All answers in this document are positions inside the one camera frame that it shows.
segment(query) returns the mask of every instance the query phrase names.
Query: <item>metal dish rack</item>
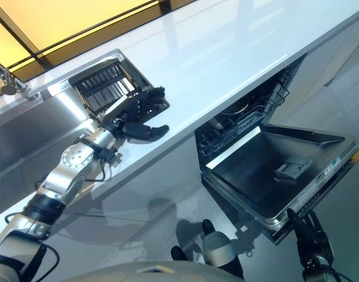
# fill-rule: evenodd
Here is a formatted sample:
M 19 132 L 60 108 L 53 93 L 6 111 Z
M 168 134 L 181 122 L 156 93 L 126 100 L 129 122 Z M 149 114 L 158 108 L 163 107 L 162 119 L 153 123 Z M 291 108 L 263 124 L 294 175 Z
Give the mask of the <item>metal dish rack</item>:
M 68 81 L 78 92 L 89 116 L 99 122 L 107 109 L 125 95 L 153 88 L 152 84 L 119 51 L 108 59 L 71 77 Z M 159 110 L 140 119 L 145 122 L 169 107 L 164 100 Z
M 265 85 L 248 93 L 249 106 L 240 113 L 227 115 L 227 119 L 222 122 L 223 129 L 215 129 L 206 123 L 196 130 L 200 163 L 207 163 L 219 155 L 285 102 L 290 94 L 287 86 L 292 79 L 293 69 L 288 67 L 282 70 L 265 82 Z

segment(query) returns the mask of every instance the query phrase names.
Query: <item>kitchen counter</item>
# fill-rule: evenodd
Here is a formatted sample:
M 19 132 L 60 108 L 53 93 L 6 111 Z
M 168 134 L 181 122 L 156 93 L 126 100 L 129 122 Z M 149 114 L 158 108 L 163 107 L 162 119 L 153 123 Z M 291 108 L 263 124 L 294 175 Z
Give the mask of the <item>kitchen counter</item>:
M 28 82 L 31 94 L 60 82 L 119 48 L 155 86 L 164 86 L 170 108 L 146 124 L 168 124 L 149 144 L 125 143 L 113 177 L 92 198 L 157 159 L 271 75 L 359 18 L 359 0 L 197 1 L 128 32 Z M 0 97 L 0 112 L 18 98 Z M 20 211 L 28 196 L 0 214 Z

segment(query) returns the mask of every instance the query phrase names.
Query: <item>faucet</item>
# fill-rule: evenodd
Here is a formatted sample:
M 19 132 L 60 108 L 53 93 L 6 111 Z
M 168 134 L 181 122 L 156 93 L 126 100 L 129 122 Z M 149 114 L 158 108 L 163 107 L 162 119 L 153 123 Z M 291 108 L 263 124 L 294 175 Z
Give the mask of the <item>faucet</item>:
M 27 85 L 0 64 L 0 86 L 2 94 L 14 95 L 27 90 Z

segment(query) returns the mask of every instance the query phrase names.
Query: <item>stainless steel sink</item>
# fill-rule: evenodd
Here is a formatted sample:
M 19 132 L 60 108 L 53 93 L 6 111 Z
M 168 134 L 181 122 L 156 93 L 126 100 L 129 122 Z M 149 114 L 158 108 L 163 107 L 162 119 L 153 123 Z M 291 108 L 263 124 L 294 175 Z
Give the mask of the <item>stainless steel sink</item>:
M 63 150 L 92 128 L 76 91 L 26 101 L 0 115 L 0 213 L 34 192 Z

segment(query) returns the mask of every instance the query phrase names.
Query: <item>white cabinet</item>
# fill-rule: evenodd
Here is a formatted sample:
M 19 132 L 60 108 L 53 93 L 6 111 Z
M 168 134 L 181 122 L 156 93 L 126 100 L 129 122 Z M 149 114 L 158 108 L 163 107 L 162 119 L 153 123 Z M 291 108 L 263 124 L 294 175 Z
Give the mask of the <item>white cabinet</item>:
M 359 20 L 310 51 L 288 90 L 290 95 L 277 108 L 270 123 L 279 124 L 307 98 L 332 80 L 359 47 Z

